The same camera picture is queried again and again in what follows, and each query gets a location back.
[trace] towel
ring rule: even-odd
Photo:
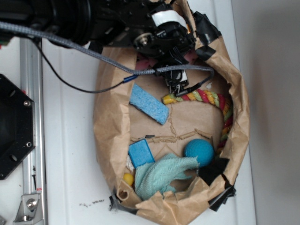
[[[197,157],[177,157],[170,153],[155,163],[146,163],[137,167],[135,173],[135,192],[142,199],[151,198],[157,191],[176,192],[170,185],[173,180],[187,180],[184,171],[199,167]]]

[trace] paper bag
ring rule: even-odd
[[[212,104],[183,101],[170,104],[169,118],[164,125],[129,104],[134,81],[111,91],[97,94],[94,107],[94,133],[97,161],[113,197],[123,209],[162,225],[187,225],[210,207],[210,201],[224,192],[226,185],[233,185],[249,141],[249,103],[242,75],[230,62],[223,38],[199,39],[193,15],[185,0],[177,0],[174,9],[185,15],[192,24],[197,38],[195,50],[202,58],[196,64],[207,65],[215,70],[215,76],[201,89],[231,98],[233,124],[226,145],[218,157],[229,159],[223,174],[211,184],[193,171],[193,179],[171,183],[177,192],[156,192],[150,199],[141,201],[122,178],[129,173],[126,168],[128,147],[133,142],[150,135],[147,139],[155,160],[167,153],[183,156],[185,145],[192,139],[202,138],[218,148],[224,116]],[[135,68],[137,53],[134,49],[105,48],[103,55],[126,67]],[[208,76],[207,72],[186,71],[190,84],[198,83]],[[111,87],[130,76],[116,67],[100,63],[96,88]],[[140,76],[135,82],[158,100],[168,94],[165,81],[154,75]]]

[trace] black bracket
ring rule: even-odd
[[[0,180],[34,149],[33,103],[0,74]]]

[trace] metal bracket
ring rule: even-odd
[[[0,225],[4,225],[6,223],[6,220],[0,216]]]
[[[40,194],[22,195],[14,225],[34,225],[43,219]]]

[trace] colorful rope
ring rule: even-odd
[[[208,90],[197,89],[191,93],[188,93],[181,97],[176,97],[174,94],[170,94],[163,97],[163,103],[165,105],[170,103],[182,102],[182,101],[194,101],[210,103],[220,108],[224,116],[224,126],[221,134],[220,143],[217,146],[217,154],[220,154],[226,144],[229,132],[233,124],[233,104],[228,98],[225,98],[222,94],[217,94]]]

